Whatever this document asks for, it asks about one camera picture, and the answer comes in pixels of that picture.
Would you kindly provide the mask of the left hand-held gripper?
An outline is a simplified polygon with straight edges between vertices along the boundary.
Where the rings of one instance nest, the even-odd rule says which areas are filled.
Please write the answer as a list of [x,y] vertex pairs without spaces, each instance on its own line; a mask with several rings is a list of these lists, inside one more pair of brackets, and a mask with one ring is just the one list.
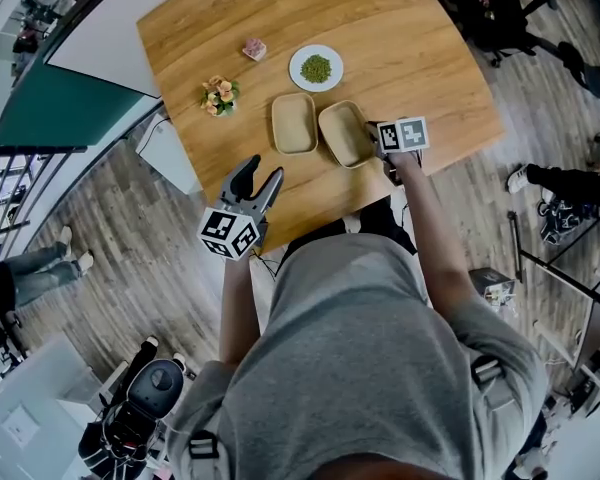
[[239,260],[264,243],[268,229],[266,212],[284,182],[284,169],[275,169],[253,197],[254,173],[259,154],[242,161],[229,176],[229,192],[222,191],[213,206],[204,211],[197,237],[212,254]]

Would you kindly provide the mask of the person's right forearm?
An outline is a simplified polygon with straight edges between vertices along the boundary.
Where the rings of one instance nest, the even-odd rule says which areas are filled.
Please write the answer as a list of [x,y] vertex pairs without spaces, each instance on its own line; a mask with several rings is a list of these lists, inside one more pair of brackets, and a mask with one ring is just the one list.
[[445,216],[434,187],[411,153],[392,154],[409,204],[425,285],[434,310],[452,319],[474,287],[461,241]]

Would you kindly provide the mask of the person's black trousers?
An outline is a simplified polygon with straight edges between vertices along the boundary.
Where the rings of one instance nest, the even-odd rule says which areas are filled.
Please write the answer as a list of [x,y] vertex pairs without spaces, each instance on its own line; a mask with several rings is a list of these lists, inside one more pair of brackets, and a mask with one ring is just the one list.
[[[376,234],[389,238],[402,246],[409,254],[415,255],[417,249],[410,238],[410,235],[405,231],[395,220],[393,210],[391,208],[391,197],[386,196],[374,203],[365,206],[359,214],[360,233]],[[319,229],[316,229],[298,239],[289,243],[282,260],[280,267],[285,261],[299,248],[307,245],[310,242],[337,236],[346,233],[346,226],[343,219],[338,219]]]

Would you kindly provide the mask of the pile of green beans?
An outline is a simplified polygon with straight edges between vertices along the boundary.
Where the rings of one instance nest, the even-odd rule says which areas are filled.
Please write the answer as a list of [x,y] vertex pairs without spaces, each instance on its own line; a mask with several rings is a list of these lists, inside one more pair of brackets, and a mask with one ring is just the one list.
[[331,72],[330,60],[319,54],[309,56],[300,68],[301,76],[312,84],[325,83],[330,78]]

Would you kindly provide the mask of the white floor appliance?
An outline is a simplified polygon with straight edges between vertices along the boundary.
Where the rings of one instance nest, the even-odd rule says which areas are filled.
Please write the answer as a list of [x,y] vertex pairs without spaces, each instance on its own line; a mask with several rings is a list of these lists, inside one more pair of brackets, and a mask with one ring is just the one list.
[[202,186],[171,121],[155,115],[136,153],[174,187],[189,195]]

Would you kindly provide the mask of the orange flower plant white pot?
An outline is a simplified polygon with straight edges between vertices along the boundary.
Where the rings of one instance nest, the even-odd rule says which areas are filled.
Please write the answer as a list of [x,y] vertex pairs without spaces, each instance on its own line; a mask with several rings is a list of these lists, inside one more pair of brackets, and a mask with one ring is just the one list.
[[237,108],[240,85],[222,76],[213,76],[202,83],[200,108],[214,117],[232,115]]

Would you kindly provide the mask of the pink succulent white pot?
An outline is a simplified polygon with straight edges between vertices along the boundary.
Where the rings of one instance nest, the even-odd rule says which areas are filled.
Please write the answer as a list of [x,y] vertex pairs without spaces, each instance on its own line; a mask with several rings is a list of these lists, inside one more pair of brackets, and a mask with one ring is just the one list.
[[242,53],[249,59],[259,62],[266,56],[267,47],[260,39],[249,38],[242,48]]

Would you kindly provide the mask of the black office chair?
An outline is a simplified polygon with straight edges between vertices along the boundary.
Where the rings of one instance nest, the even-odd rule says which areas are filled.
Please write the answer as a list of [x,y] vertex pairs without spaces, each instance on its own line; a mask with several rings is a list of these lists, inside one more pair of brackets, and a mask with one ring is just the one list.
[[502,60],[516,50],[534,56],[541,49],[562,62],[572,78],[594,97],[600,99],[600,66],[586,63],[572,44],[554,44],[527,30],[527,17],[543,6],[558,8],[557,0],[532,0],[522,5],[520,0],[447,0],[453,9],[449,16],[461,26],[463,37],[494,58],[491,65],[498,68]]

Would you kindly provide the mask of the black stand pole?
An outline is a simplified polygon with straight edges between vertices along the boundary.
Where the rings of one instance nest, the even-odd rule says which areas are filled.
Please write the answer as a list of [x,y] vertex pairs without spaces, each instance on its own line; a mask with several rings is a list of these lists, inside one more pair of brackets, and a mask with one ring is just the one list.
[[523,268],[521,265],[521,253],[520,253],[520,237],[519,237],[519,223],[517,213],[513,210],[507,212],[507,219],[512,235],[513,253],[514,253],[514,269],[515,278],[520,283],[523,282]]

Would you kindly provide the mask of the person's grey shirt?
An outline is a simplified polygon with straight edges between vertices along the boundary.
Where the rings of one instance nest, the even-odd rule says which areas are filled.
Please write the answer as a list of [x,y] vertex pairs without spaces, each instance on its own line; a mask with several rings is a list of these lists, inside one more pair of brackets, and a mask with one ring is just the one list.
[[237,368],[207,363],[174,419],[176,480],[309,480],[354,455],[500,480],[544,401],[535,348],[472,295],[451,320],[395,242],[341,234],[294,252]]

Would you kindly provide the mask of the box of small items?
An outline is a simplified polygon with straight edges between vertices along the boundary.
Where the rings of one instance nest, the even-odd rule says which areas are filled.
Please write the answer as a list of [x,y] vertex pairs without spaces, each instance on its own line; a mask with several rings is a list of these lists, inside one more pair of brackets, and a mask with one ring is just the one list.
[[516,280],[492,269],[479,268],[469,272],[478,293],[487,301],[491,309],[501,315],[515,316]]

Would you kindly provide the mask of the black backpack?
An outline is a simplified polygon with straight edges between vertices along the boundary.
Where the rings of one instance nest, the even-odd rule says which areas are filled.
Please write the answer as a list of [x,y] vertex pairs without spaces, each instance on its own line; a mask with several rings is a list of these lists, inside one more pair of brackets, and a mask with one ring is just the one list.
[[589,203],[572,204],[559,198],[542,199],[537,205],[537,213],[544,218],[540,237],[553,246],[559,245],[585,221],[600,219],[600,207]]

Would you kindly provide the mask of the green partition panel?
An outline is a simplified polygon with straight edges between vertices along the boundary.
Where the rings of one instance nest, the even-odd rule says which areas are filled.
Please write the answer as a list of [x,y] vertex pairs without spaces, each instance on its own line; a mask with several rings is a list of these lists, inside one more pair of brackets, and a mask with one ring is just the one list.
[[134,106],[155,99],[48,63],[46,43],[12,90],[0,115],[0,147],[97,144]]

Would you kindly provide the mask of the black round-headed robot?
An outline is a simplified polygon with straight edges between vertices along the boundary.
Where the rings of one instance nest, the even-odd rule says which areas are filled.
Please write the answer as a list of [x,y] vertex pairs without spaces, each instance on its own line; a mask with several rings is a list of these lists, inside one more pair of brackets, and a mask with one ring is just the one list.
[[78,445],[89,470],[81,480],[139,480],[163,453],[163,420],[181,396],[186,365],[179,353],[159,359],[158,345],[155,337],[147,337],[111,399],[101,399],[103,408]]

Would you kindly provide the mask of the white desk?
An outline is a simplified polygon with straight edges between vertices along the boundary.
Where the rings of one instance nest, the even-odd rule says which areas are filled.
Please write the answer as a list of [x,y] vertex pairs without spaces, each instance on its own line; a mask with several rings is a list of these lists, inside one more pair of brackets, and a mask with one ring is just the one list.
[[0,480],[84,480],[78,454],[101,383],[64,335],[0,382]]

